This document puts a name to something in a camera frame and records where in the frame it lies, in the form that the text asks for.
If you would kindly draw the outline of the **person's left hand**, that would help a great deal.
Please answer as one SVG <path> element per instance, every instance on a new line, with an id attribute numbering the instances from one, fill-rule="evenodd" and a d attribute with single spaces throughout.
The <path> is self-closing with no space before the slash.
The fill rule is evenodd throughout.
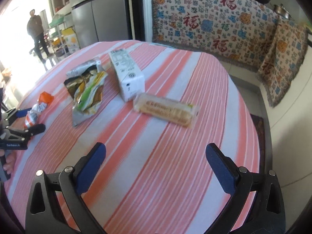
<path id="1" fill-rule="evenodd" d="M 6 156 L 6 162 L 5 164 L 2 164 L 2 169 L 7 173 L 11 174 L 14 171 L 14 165 L 16 163 L 16 157 L 17 153 L 16 151 L 11 151 L 7 156 Z"/>

